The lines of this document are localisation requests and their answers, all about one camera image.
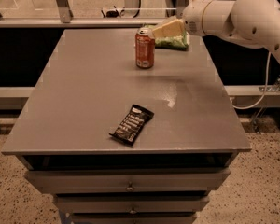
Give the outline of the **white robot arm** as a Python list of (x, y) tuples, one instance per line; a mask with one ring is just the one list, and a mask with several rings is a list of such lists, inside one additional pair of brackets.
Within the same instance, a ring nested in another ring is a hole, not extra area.
[(157, 38), (213, 35), (224, 41), (265, 48), (280, 64), (280, 3), (277, 0), (189, 0), (182, 17), (153, 27)]

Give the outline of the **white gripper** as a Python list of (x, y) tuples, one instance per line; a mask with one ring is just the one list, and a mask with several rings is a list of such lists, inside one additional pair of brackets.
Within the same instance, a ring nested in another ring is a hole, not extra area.
[(204, 13), (207, 7), (214, 1), (215, 0), (189, 0), (189, 4), (183, 10), (183, 21), (180, 19), (173, 19), (154, 26), (152, 28), (154, 37), (179, 36), (184, 34), (185, 29), (190, 35), (205, 36), (206, 31), (203, 28)]

